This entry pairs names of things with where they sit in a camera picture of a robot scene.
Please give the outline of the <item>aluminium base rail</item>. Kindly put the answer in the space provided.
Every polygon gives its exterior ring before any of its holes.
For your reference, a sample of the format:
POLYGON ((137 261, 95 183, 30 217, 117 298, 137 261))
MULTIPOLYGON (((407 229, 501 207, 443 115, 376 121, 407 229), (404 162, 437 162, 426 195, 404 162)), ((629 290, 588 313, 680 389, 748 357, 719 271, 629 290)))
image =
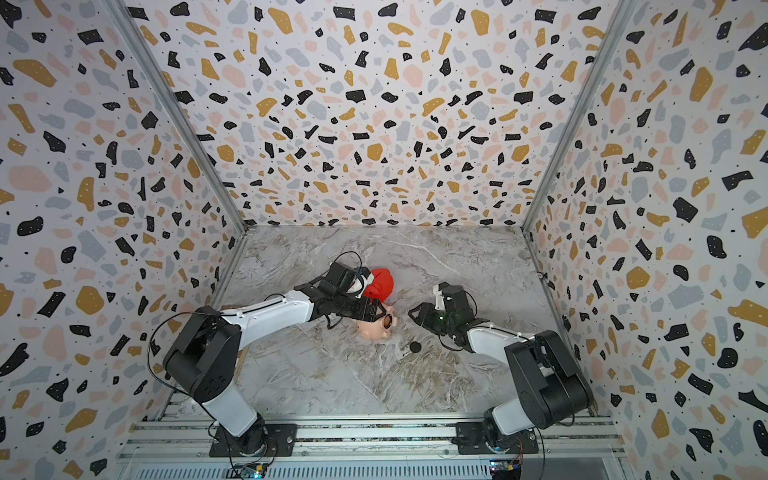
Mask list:
POLYGON ((460 455, 451 443, 461 414, 272 416, 298 426, 290 457, 212 458, 214 425, 197 417, 141 422, 117 460, 118 479, 242 479, 239 466, 263 463, 264 479, 491 479, 491 461, 517 460, 521 479, 631 479, 611 420, 579 415, 537 435, 539 452, 460 455))

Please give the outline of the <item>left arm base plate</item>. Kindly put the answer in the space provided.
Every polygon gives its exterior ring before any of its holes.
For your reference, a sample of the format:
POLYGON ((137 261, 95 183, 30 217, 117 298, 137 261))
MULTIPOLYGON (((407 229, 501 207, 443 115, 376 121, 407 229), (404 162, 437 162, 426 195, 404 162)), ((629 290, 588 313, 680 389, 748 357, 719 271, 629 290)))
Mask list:
POLYGON ((218 426, 209 456, 233 460, 290 457, 297 430, 298 426, 292 423, 254 424, 242 436, 234 437, 223 426, 218 426))

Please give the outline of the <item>pink piggy bank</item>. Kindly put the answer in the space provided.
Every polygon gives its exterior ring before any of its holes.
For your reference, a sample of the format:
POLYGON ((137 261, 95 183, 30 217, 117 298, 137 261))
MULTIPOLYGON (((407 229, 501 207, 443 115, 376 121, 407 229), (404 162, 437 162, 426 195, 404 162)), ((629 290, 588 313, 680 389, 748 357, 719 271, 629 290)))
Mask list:
POLYGON ((358 334, 366 341, 387 340, 392 336, 393 330, 398 325, 398 318, 394 315, 394 308, 383 304, 385 314, 374 322, 356 321, 358 334))

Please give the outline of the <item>circuit board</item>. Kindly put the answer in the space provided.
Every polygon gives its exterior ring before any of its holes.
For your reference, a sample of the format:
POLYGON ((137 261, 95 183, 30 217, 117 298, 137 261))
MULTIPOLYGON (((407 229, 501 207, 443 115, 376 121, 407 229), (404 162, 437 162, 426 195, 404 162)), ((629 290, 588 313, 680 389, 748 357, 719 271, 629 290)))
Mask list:
POLYGON ((264 479, 268 466, 263 463, 248 463, 239 466, 239 477, 245 480, 264 479))
POLYGON ((522 474, 517 460, 491 461, 489 471, 492 480, 520 480, 522 474))

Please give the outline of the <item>left circuit board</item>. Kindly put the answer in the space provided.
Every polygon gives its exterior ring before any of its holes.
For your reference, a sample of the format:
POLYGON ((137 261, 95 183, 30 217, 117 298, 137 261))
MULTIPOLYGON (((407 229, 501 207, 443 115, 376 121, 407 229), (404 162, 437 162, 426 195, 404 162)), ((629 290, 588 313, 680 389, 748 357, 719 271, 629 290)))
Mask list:
POLYGON ((245 480, 264 479, 268 466, 263 463, 248 463, 239 466, 239 477, 245 480))

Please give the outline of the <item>right circuit board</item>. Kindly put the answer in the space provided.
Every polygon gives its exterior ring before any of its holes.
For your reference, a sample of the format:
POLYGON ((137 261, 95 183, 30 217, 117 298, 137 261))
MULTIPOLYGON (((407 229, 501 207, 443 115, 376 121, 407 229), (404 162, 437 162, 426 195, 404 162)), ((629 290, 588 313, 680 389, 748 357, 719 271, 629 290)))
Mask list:
POLYGON ((517 460, 491 461, 489 471, 492 480, 520 480, 522 474, 517 460))

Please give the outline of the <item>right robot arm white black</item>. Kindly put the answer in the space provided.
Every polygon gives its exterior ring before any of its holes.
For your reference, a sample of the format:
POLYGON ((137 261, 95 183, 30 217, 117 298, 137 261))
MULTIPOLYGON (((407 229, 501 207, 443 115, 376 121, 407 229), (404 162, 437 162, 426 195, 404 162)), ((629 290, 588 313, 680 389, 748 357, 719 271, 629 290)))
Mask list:
POLYGON ((546 429, 591 407, 592 389, 557 332, 520 333, 499 327, 478 316, 474 298, 459 285, 442 282, 433 293, 434 302, 408 311, 416 325, 440 340, 451 340, 452 351, 485 355, 509 367, 516 394, 487 412, 490 441, 546 429))

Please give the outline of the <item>wooden chessboard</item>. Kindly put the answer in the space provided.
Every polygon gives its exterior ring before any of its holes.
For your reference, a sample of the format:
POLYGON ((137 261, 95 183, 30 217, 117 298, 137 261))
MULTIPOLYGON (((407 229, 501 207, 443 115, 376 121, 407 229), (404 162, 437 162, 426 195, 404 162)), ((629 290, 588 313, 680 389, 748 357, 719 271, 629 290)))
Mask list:
POLYGON ((241 336, 238 343, 238 350, 235 355, 235 363, 233 364, 232 381, 236 382, 237 378, 242 370, 244 357, 247 355, 248 344, 243 343, 243 339, 246 336, 246 331, 250 325, 250 313, 248 306, 245 305, 225 305, 222 307, 224 317, 228 322, 234 323, 241 331, 241 336))

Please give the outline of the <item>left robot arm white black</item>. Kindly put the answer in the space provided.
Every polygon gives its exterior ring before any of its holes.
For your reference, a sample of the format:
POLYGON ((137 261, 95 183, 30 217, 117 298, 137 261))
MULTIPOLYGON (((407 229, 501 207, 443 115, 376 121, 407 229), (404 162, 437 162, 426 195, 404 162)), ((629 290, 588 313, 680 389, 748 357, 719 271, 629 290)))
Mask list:
POLYGON ((393 324, 384 301, 394 290, 389 270, 339 261, 315 279, 250 306, 194 311, 163 359, 163 368, 232 437, 258 431, 259 414, 236 387, 240 351, 280 330, 335 315, 374 326, 393 324))

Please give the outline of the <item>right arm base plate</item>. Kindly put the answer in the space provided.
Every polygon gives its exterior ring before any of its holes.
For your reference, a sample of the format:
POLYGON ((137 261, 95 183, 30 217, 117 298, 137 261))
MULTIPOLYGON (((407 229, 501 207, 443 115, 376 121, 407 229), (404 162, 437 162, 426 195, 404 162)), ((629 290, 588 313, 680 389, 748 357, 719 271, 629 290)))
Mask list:
POLYGON ((489 421, 458 422, 451 443, 457 446, 460 455, 526 455, 539 452, 534 430, 504 435, 489 421))

